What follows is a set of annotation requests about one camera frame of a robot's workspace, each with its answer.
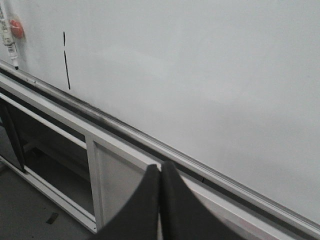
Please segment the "right gripper black left finger own view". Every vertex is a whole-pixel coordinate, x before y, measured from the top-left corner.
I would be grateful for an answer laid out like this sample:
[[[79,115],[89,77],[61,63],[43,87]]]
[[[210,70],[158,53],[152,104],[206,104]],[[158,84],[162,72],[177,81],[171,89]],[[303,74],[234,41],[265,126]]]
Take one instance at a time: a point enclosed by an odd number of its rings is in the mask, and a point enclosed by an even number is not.
[[[160,171],[148,165],[138,187],[122,209],[92,240],[156,240],[158,237]]]

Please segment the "right gripper black right finger own view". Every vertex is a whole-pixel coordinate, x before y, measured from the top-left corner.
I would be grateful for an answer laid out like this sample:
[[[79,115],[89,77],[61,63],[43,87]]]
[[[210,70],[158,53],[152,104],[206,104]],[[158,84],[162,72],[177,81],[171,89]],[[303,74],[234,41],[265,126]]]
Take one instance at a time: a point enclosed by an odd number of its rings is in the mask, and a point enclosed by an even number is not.
[[[175,165],[161,165],[160,218],[165,240],[242,240],[193,194]]]

